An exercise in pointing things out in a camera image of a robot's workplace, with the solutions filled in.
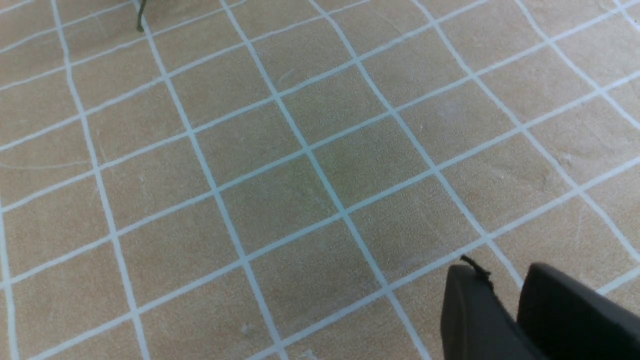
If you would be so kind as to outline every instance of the black object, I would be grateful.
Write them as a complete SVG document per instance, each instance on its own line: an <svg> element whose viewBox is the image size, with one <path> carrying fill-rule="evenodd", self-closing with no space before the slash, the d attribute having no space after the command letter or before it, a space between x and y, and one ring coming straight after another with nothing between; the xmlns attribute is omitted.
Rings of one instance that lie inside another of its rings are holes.
<svg viewBox="0 0 640 360"><path fill-rule="evenodd" d="M138 10L138 31L141 33L145 32L142 28L142 12L145 11L145 5L147 5L147 0L142 0L142 3L140 3L140 9Z"/></svg>
<svg viewBox="0 0 640 360"><path fill-rule="evenodd" d="M517 321L493 292L490 272L453 265L440 333L446 360L640 359L640 318L543 263L520 294Z"/></svg>

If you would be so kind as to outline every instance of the floor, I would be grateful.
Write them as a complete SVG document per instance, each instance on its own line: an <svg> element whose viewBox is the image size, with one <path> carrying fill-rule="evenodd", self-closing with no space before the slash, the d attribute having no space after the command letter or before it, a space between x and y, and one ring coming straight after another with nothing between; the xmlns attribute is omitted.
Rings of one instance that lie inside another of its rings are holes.
<svg viewBox="0 0 640 360"><path fill-rule="evenodd" d="M447 267L640 314L640 0L0 0L0 359L442 359Z"/></svg>

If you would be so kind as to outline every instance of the grid square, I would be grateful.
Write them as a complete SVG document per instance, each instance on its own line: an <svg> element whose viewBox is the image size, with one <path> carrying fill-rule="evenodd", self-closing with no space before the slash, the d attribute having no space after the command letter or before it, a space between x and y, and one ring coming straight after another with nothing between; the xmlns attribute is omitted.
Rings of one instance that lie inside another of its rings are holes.
<svg viewBox="0 0 640 360"><path fill-rule="evenodd" d="M219 1L163 0L145 9L145 19L155 33L212 12L224 12Z"/></svg>
<svg viewBox="0 0 640 360"><path fill-rule="evenodd" d="M315 20L253 45L278 91L329 71L351 59L344 44L324 19Z"/></svg>
<svg viewBox="0 0 640 360"><path fill-rule="evenodd" d="M521 122L540 117L593 89L550 47L481 76Z"/></svg>
<svg viewBox="0 0 640 360"><path fill-rule="evenodd" d="M13 275L105 237L107 222L93 176L4 214Z"/></svg>
<svg viewBox="0 0 640 360"><path fill-rule="evenodd" d="M612 16L558 41L558 46L600 86L640 70L638 31L622 16Z"/></svg>
<svg viewBox="0 0 640 360"><path fill-rule="evenodd" d="M640 121L640 79L609 91L609 95L636 121Z"/></svg>
<svg viewBox="0 0 640 360"><path fill-rule="evenodd" d="M531 133L579 184L640 154L640 133L602 97L532 127Z"/></svg>
<svg viewBox="0 0 640 360"><path fill-rule="evenodd" d="M18 282L13 285L13 299L18 346L24 357L129 310L110 243Z"/></svg>
<svg viewBox="0 0 640 360"><path fill-rule="evenodd" d="M387 299L357 309L286 351L290 359L420 359Z"/></svg>
<svg viewBox="0 0 640 360"><path fill-rule="evenodd" d="M640 251L640 165L618 174L587 191L587 194L606 211L618 229L627 237L637 251Z"/></svg>
<svg viewBox="0 0 640 360"><path fill-rule="evenodd" d="M531 263L541 261L597 289L637 266L607 224L579 198L518 226L495 242L522 277Z"/></svg>
<svg viewBox="0 0 640 360"><path fill-rule="evenodd" d="M237 259L213 198L145 224L120 243L139 306Z"/></svg>
<svg viewBox="0 0 640 360"><path fill-rule="evenodd" d="M300 143L274 102L217 124L197 136L218 184L300 149Z"/></svg>
<svg viewBox="0 0 640 360"><path fill-rule="evenodd" d="M221 195L247 254L337 212L307 157L272 168Z"/></svg>
<svg viewBox="0 0 640 360"><path fill-rule="evenodd" d="M272 345L240 269L140 317L154 359L244 359Z"/></svg>
<svg viewBox="0 0 640 360"><path fill-rule="evenodd" d="M522 0L522 2L538 26L550 37L571 30L615 7L611 0Z"/></svg>
<svg viewBox="0 0 640 360"><path fill-rule="evenodd" d="M364 66L394 107L465 75L434 29L366 59Z"/></svg>
<svg viewBox="0 0 640 360"><path fill-rule="evenodd" d="M417 0L429 10L434 18L443 17L467 5L474 0Z"/></svg>
<svg viewBox="0 0 640 360"><path fill-rule="evenodd" d="M0 49L14 44L30 35L56 27L51 11L50 1L30 1L22 3L18 8L0 13L2 38ZM2 2L2 8L13 4Z"/></svg>
<svg viewBox="0 0 640 360"><path fill-rule="evenodd" d="M188 139L107 168L102 178L119 229L210 190Z"/></svg>
<svg viewBox="0 0 640 360"><path fill-rule="evenodd" d="M542 41L513 0L493 0L442 24L449 41L474 71Z"/></svg>
<svg viewBox="0 0 640 360"><path fill-rule="evenodd" d="M232 11L249 39L319 15L308 1L299 0L246 0Z"/></svg>
<svg viewBox="0 0 640 360"><path fill-rule="evenodd" d="M242 40L227 14L220 11L156 35L154 42L164 67L171 72Z"/></svg>
<svg viewBox="0 0 640 360"><path fill-rule="evenodd" d="M126 0L56 0L63 24L126 3Z"/></svg>
<svg viewBox="0 0 640 360"><path fill-rule="evenodd" d="M164 83L89 115L87 122L100 164L184 131Z"/></svg>
<svg viewBox="0 0 640 360"><path fill-rule="evenodd" d="M92 169L80 121L0 152L0 197L7 206Z"/></svg>
<svg viewBox="0 0 640 360"><path fill-rule="evenodd" d="M400 115L436 164L513 128L507 115L473 81L419 102Z"/></svg>
<svg viewBox="0 0 640 360"><path fill-rule="evenodd" d="M355 211L351 218L389 282L479 237L433 176Z"/></svg>
<svg viewBox="0 0 640 360"><path fill-rule="evenodd" d="M145 41L76 65L72 72L86 110L160 76L149 44Z"/></svg>
<svg viewBox="0 0 640 360"><path fill-rule="evenodd" d="M1 91L0 103L3 105L1 145L36 133L77 113L63 71Z"/></svg>
<svg viewBox="0 0 640 360"><path fill-rule="evenodd" d="M246 47L176 75L173 85L194 126L271 95Z"/></svg>
<svg viewBox="0 0 640 360"><path fill-rule="evenodd" d="M282 100L308 143L317 143L385 111L355 66Z"/></svg>
<svg viewBox="0 0 640 360"><path fill-rule="evenodd" d="M428 169L390 117L332 141L315 154L345 208Z"/></svg>
<svg viewBox="0 0 640 360"><path fill-rule="evenodd" d="M143 34L133 31L132 19L135 13L135 6L128 4L65 26L63 32L71 62L143 38Z"/></svg>
<svg viewBox="0 0 640 360"><path fill-rule="evenodd" d="M48 33L0 53L0 86L25 80L58 67L62 67L62 46L57 32Z"/></svg>
<svg viewBox="0 0 640 360"><path fill-rule="evenodd" d="M504 265L493 254L491 249L483 245L469 254L470 258L491 272L491 280L495 292L502 305L515 318L518 309L520 289L504 268ZM442 302L447 284L447 271L453 264L464 264L452 261L398 288L395 293L413 324L423 344L427 346L432 359L443 359L442 337L440 335L440 317Z"/></svg>
<svg viewBox="0 0 640 360"><path fill-rule="evenodd" d="M516 135L443 171L487 233L570 188L523 135Z"/></svg>
<svg viewBox="0 0 640 360"><path fill-rule="evenodd" d="M371 51L429 22L410 0L373 0L332 17L357 54Z"/></svg>
<svg viewBox="0 0 640 360"><path fill-rule="evenodd" d="M607 298L637 316L640 316L638 294L640 294L640 277L636 276L635 279L620 285L619 288L608 293Z"/></svg>
<svg viewBox="0 0 640 360"><path fill-rule="evenodd" d="M283 338L380 288L341 221L267 253L252 267Z"/></svg>
<svg viewBox="0 0 640 360"><path fill-rule="evenodd" d="M84 340L80 344L48 357L51 360L140 360L142 354L138 347L133 323L124 322L112 329L101 332Z"/></svg>

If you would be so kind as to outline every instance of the black cable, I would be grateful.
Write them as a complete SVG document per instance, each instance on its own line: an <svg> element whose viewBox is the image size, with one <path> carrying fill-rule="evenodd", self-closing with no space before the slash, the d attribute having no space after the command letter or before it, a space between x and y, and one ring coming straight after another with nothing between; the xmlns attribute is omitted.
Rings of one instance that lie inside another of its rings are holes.
<svg viewBox="0 0 640 360"><path fill-rule="evenodd" d="M493 283L491 282L491 280L489 280L489 275L491 275L491 272L485 270L483 267L478 265L475 261L473 261L470 257L466 255L462 255L460 259L466 262L467 264L471 265L471 267L474 268L474 270L476 271L476 277L484 281L489 286L491 291L493 291Z"/></svg>
<svg viewBox="0 0 640 360"><path fill-rule="evenodd" d="M140 4L140 10L138 10L138 31L143 33L145 30L142 28L142 12L145 11L145 5L147 4L147 0L142 0Z"/></svg>

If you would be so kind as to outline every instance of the green wire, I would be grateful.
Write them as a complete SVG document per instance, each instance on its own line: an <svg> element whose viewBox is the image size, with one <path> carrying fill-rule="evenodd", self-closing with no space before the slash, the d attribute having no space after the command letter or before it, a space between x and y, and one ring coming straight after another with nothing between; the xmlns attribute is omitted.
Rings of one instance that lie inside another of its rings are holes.
<svg viewBox="0 0 640 360"><path fill-rule="evenodd" d="M143 33L145 30L142 28L142 12L145 11L145 5L147 4L147 0L142 0L140 4L140 10L138 10L138 31Z"/></svg>

